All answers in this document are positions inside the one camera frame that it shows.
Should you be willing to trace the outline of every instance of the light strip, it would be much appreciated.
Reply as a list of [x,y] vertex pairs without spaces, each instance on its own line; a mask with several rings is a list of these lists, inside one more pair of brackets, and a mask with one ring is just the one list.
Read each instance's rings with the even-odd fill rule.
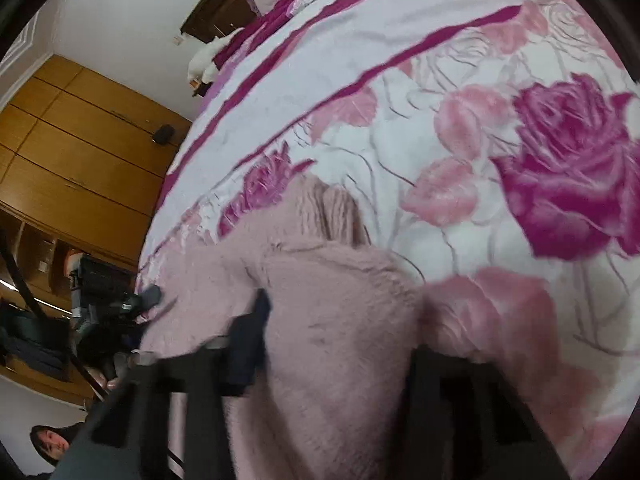
[[[2,283],[6,288],[8,288],[9,290],[18,290],[17,288],[15,288],[11,283],[7,283],[4,280],[0,280],[0,283]],[[65,310],[64,308],[60,308],[58,306],[52,305],[50,303],[47,303],[46,301],[42,301],[39,300],[38,298],[36,298],[36,301],[38,303],[42,303],[43,305],[47,305],[50,306],[51,308],[55,308],[56,310],[59,310],[60,312],[64,312],[65,314],[69,314],[71,316],[71,312],[69,312],[68,310]]]

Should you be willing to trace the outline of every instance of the wall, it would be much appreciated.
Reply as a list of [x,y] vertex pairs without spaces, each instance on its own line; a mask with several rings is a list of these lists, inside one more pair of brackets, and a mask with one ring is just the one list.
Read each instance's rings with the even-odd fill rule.
[[0,110],[25,81],[53,54],[53,30],[60,0],[49,0],[24,28],[0,62]]
[[64,0],[54,50],[192,120],[187,65],[202,43],[176,45],[199,0]]
[[25,474],[52,471],[33,449],[29,432],[43,424],[54,428],[84,420],[86,413],[77,407],[41,396],[0,376],[0,440]]

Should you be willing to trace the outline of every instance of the wooden headboard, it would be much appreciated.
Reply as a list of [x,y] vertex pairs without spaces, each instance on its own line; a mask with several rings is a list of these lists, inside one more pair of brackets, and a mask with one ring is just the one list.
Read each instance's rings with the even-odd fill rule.
[[216,36],[226,36],[254,19],[255,14],[246,0],[200,0],[180,31],[209,43]]

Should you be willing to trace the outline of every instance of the purple rose print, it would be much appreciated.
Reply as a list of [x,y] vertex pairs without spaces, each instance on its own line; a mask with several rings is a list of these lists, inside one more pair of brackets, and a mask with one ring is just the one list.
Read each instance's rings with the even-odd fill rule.
[[218,221],[218,239],[228,235],[244,213],[280,202],[289,181],[313,163],[308,158],[292,166],[286,142],[282,143],[280,151],[264,154],[244,176],[242,191],[222,209]]
[[625,126],[631,93],[596,80],[535,84],[514,102],[520,153],[496,165],[508,207],[535,256],[587,258],[615,238],[640,254],[640,144]]

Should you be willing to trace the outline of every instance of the bed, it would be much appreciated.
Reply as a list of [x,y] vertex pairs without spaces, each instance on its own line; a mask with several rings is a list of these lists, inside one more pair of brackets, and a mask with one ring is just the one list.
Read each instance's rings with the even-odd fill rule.
[[[216,56],[140,285],[188,298],[194,248],[315,174],[424,287],[432,345],[495,361],[590,478],[640,394],[635,36],[590,9],[603,26],[577,0],[273,3]],[[199,342],[166,330],[143,349]]]

